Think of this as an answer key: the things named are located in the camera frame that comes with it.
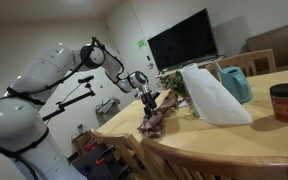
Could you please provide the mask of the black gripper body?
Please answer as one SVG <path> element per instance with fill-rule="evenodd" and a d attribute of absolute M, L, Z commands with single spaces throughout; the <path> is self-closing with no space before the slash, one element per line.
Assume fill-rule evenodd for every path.
<path fill-rule="evenodd" d="M 152 95 L 152 91 L 149 87 L 142 88 L 141 99 L 143 104 L 145 105 L 144 111 L 146 115 L 153 115 L 154 109 L 157 107 L 154 96 Z"/>

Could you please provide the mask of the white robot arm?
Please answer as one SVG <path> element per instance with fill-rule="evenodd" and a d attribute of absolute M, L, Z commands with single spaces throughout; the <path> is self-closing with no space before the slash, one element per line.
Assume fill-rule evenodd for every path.
<path fill-rule="evenodd" d="M 147 76 L 135 71 L 123 78 L 122 62 L 97 38 L 79 50 L 58 43 L 32 61 L 0 97 L 0 154 L 10 158 L 29 180 L 87 180 L 70 165 L 45 122 L 65 111 L 65 104 L 42 117 L 39 110 L 59 84 L 74 73 L 102 67 L 108 79 L 122 92 L 137 91 L 144 112 L 156 112 L 156 95 Z"/>

